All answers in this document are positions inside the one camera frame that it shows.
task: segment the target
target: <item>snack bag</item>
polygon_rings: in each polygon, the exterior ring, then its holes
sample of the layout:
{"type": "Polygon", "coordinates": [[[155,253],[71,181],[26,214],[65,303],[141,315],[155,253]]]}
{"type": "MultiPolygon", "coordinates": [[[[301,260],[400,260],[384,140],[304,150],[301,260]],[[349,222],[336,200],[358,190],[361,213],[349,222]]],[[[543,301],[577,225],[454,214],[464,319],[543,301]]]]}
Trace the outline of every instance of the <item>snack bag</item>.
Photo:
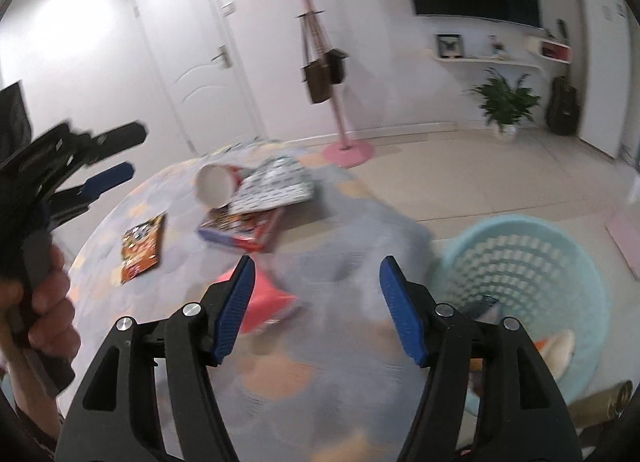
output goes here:
{"type": "Polygon", "coordinates": [[[164,213],[129,229],[122,236],[122,283],[155,267],[160,261],[164,213]]]}

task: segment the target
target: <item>potted plant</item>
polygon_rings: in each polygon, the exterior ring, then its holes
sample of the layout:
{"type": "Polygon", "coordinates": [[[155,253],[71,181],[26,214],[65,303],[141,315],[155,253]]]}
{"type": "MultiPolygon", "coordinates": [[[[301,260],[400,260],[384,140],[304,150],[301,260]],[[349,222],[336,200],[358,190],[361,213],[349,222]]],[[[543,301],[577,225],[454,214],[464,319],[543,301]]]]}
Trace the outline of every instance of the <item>potted plant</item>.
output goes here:
{"type": "Polygon", "coordinates": [[[484,97],[480,108],[484,109],[486,125],[493,126],[494,135],[499,140],[511,142],[523,117],[533,122],[531,108],[540,104],[540,96],[531,95],[531,88],[523,86],[529,74],[524,74],[512,87],[495,68],[489,68],[487,72],[487,82],[473,87],[471,91],[484,97]]]}

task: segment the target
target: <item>pink coat rack base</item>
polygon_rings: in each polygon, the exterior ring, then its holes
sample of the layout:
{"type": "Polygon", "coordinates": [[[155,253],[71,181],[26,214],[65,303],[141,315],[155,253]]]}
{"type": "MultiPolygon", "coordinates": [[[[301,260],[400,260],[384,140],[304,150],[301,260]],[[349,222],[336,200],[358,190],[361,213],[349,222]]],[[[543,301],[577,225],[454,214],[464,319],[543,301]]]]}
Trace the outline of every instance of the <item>pink coat rack base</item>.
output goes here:
{"type": "Polygon", "coordinates": [[[373,155],[373,146],[364,140],[350,140],[347,148],[340,142],[334,142],[322,150],[322,156],[326,160],[345,169],[364,164],[373,155]]]}

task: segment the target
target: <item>finger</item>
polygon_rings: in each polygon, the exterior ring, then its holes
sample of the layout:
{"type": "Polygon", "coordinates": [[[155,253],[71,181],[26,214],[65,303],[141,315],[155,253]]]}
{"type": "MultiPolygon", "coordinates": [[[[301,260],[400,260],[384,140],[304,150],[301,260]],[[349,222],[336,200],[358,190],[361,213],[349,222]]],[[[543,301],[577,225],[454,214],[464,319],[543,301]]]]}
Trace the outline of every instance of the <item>finger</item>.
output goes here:
{"type": "Polygon", "coordinates": [[[78,355],[80,336],[76,330],[69,327],[41,349],[48,356],[63,358],[71,362],[78,355]]]}
{"type": "Polygon", "coordinates": [[[51,270],[62,270],[65,267],[65,255],[57,245],[51,246],[50,252],[51,270]]]}
{"type": "Polygon", "coordinates": [[[64,272],[51,272],[33,291],[31,305],[37,314],[44,315],[66,297],[70,282],[64,272]]]}
{"type": "Polygon", "coordinates": [[[42,348],[49,340],[71,326],[76,315],[73,303],[63,299],[47,314],[38,319],[29,330],[29,342],[34,348],[42,348]]]}
{"type": "Polygon", "coordinates": [[[19,281],[0,280],[0,310],[17,305],[22,299],[22,285],[19,281]]]}

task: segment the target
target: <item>door handle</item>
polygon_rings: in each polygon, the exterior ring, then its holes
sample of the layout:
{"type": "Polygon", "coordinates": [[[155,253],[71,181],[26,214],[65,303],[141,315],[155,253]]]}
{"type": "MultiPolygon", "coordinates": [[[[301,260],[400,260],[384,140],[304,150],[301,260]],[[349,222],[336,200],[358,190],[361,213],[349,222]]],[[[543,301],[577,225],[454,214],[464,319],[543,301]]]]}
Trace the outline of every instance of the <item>door handle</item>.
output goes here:
{"type": "Polygon", "coordinates": [[[231,59],[229,58],[229,52],[226,51],[226,45],[218,47],[218,51],[220,53],[213,57],[211,62],[215,63],[218,59],[222,59],[225,62],[225,68],[231,68],[231,59]]]}

